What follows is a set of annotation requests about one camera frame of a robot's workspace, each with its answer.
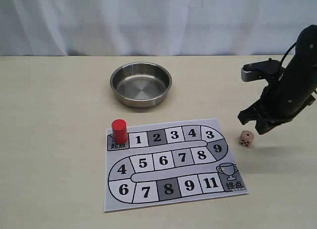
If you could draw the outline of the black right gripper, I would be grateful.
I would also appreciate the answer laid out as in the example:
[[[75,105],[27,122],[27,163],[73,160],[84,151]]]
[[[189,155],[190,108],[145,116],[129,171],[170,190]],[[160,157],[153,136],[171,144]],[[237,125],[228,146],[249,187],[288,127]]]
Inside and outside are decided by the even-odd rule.
[[[285,68],[280,67],[276,79],[268,83],[257,104],[240,111],[242,125],[256,121],[259,135],[266,134],[277,123],[291,121],[317,88],[317,58],[294,55]]]

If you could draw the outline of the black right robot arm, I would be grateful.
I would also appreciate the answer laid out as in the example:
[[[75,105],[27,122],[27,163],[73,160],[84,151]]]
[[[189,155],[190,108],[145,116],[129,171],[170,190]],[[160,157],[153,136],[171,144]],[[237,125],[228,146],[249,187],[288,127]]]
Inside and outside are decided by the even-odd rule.
[[[291,46],[295,54],[286,67],[283,61],[269,58],[249,63],[241,69],[241,79],[252,82],[265,79],[260,98],[237,118],[245,125],[255,121],[255,129],[263,135],[277,126],[291,122],[315,101],[317,90],[317,27],[306,27]]]

